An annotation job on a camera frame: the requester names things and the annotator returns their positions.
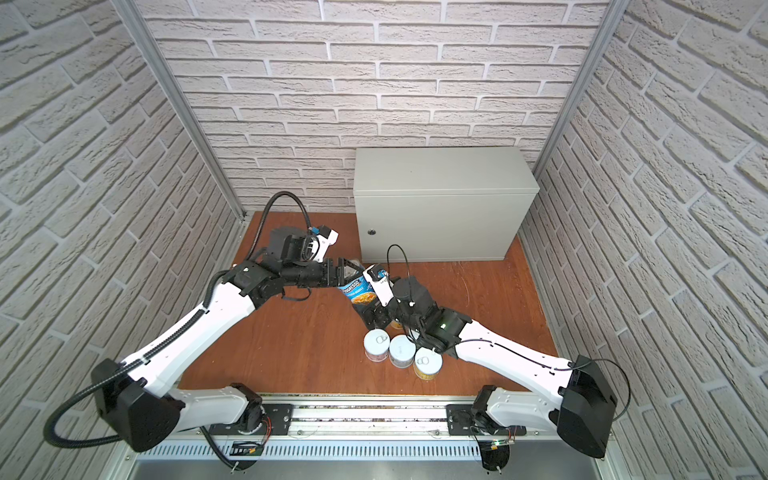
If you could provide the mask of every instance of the blue can label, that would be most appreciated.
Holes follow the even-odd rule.
[[[338,287],[352,303],[371,303],[376,299],[376,293],[368,280],[359,276],[344,286]]]

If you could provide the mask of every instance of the perforated metal strip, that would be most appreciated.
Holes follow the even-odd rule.
[[[270,440],[259,457],[228,455],[234,440],[217,441],[233,460],[480,460],[474,440],[336,441]],[[203,439],[166,440],[143,452],[140,460],[205,460],[216,458]]]

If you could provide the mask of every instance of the robotic arm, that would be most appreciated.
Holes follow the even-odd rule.
[[[172,432],[202,425],[233,424],[242,433],[254,431],[263,409],[261,398],[246,386],[184,391],[173,384],[232,325],[271,297],[284,296],[285,286],[339,287],[365,279],[377,296],[356,306],[368,329],[383,328],[396,319],[418,346],[478,363],[523,385],[543,403],[542,409],[529,413],[529,426],[556,425],[560,437],[578,451],[598,458],[605,455],[616,397],[596,363],[583,356],[570,362],[499,336],[462,313],[438,306],[415,277],[393,283],[380,265],[363,269],[343,258],[334,265],[325,255],[337,238],[328,227],[274,230],[266,249],[214,276],[204,301],[167,332],[119,364],[106,359],[97,365],[91,373],[94,385],[48,419],[45,440],[62,448],[82,448],[122,439],[142,452]],[[56,434],[61,416],[92,393],[100,417],[117,435],[69,440]],[[512,424],[513,414],[519,418],[519,412],[503,401],[504,393],[488,388],[480,392],[476,422],[503,428]]]

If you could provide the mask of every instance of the cabinet top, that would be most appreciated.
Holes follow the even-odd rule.
[[[537,192],[517,147],[357,149],[356,197]]]

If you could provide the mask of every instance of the can lid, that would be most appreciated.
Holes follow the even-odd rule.
[[[435,375],[442,368],[442,355],[422,347],[413,362],[423,374]]]
[[[413,358],[414,353],[416,353],[416,345],[405,335],[396,336],[389,344],[389,356],[395,360],[406,362]]]
[[[371,355],[381,355],[389,348],[389,334],[382,329],[373,329],[366,333],[362,344]]]

